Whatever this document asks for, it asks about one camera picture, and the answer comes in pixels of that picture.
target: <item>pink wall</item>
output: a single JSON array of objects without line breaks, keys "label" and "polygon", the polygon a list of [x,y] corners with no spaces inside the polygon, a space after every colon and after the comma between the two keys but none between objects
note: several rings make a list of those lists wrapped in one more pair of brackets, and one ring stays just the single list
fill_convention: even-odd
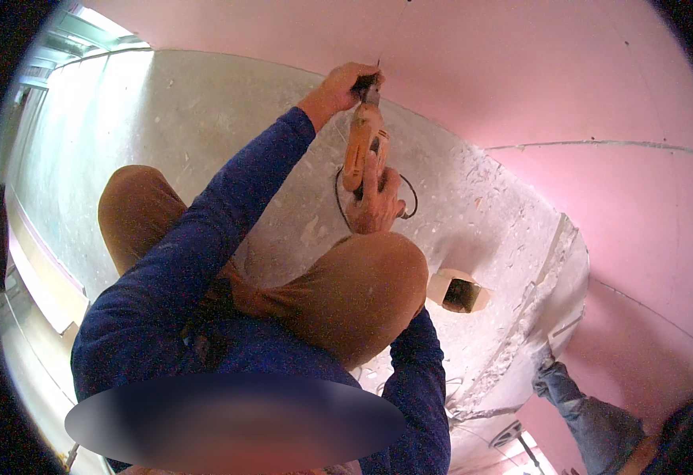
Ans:
[{"label": "pink wall", "polygon": [[[643,0],[85,4],[156,49],[323,74],[383,52],[384,97],[503,147],[490,155],[580,226],[592,281],[561,358],[579,386],[653,428],[693,392],[693,72]],[[653,147],[514,147],[592,137]],[[581,467],[550,405],[519,417],[558,471]]]}]

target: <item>blue sweater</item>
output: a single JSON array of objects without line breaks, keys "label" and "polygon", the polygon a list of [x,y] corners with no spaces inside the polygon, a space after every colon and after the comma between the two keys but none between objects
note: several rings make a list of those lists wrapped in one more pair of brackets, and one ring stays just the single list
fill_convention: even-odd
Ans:
[{"label": "blue sweater", "polygon": [[[158,245],[95,300],[72,348],[78,401],[131,382],[205,372],[180,330],[314,136],[301,109],[279,117],[218,171]],[[360,387],[327,351],[305,344],[275,321],[230,313],[212,323],[227,340],[218,372],[300,375]],[[383,451],[362,458],[363,473],[446,473],[450,437],[443,358],[424,308],[391,344],[394,374],[383,392],[404,414],[406,431]],[[111,462],[117,471],[128,466]]]}]

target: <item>wrist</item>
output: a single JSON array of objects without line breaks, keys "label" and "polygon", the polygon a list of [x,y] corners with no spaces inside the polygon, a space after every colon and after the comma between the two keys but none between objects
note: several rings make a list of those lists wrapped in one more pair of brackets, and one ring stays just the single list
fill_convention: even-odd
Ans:
[{"label": "wrist", "polygon": [[320,89],[315,89],[300,100],[296,107],[303,110],[314,127],[314,132],[318,133],[325,124],[336,114],[336,110],[328,106],[327,101],[322,99]]}]

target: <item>black power cord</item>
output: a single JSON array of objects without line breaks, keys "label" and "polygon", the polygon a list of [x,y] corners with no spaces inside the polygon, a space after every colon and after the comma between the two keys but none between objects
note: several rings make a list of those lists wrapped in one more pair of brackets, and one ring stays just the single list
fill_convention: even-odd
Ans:
[{"label": "black power cord", "polygon": [[[346,227],[348,227],[349,230],[351,231],[351,226],[349,225],[349,222],[346,219],[346,215],[344,214],[344,210],[341,207],[341,199],[339,198],[339,177],[341,176],[341,172],[343,171],[343,169],[344,169],[344,167],[342,166],[341,168],[339,168],[339,171],[336,172],[336,179],[333,180],[333,193],[336,195],[336,204],[339,205],[339,213],[341,213],[341,217],[344,219],[344,223],[346,223]],[[410,191],[412,191],[412,196],[415,198],[415,209],[412,210],[412,213],[407,214],[407,212],[405,211],[405,213],[402,216],[399,216],[403,220],[408,220],[409,218],[415,216],[415,213],[418,212],[418,194],[416,193],[415,188],[412,187],[412,184],[409,182],[409,180],[407,178],[405,178],[404,175],[402,175],[400,173],[399,176],[402,177],[402,179],[404,180],[404,183],[406,183],[407,186],[409,186]]]}]

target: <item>person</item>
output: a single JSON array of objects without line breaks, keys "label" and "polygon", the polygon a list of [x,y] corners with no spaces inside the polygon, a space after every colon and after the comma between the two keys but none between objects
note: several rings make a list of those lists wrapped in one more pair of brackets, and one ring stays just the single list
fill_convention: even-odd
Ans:
[{"label": "person", "polygon": [[658,453],[659,435],[647,435],[642,420],[628,411],[583,394],[556,361],[549,343],[532,355],[534,392],[544,397],[568,424],[588,475],[639,475]]},{"label": "person", "polygon": [[[232,157],[189,207],[156,169],[125,166],[113,174],[99,201],[99,225],[121,276],[95,300],[76,336],[78,401],[201,372],[298,375],[360,388],[349,371],[390,345],[394,373],[382,397],[402,411],[406,429],[353,471],[446,473],[444,354],[425,309],[425,257],[389,231],[404,208],[395,170],[386,168],[379,180],[378,159],[368,156],[363,199],[347,207],[352,234],[301,277],[259,289],[231,262],[315,134],[358,102],[350,89],[369,74],[383,83],[374,66],[333,69]],[[117,472],[146,470],[110,463]]]}]

